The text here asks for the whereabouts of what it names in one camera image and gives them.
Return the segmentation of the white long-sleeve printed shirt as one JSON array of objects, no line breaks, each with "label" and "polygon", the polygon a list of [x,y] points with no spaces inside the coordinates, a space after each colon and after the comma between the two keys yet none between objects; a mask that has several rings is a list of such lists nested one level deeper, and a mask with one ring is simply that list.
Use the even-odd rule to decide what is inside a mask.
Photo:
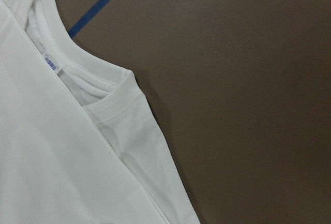
[{"label": "white long-sleeve printed shirt", "polygon": [[1,223],[199,223],[131,70],[1,0]]}]

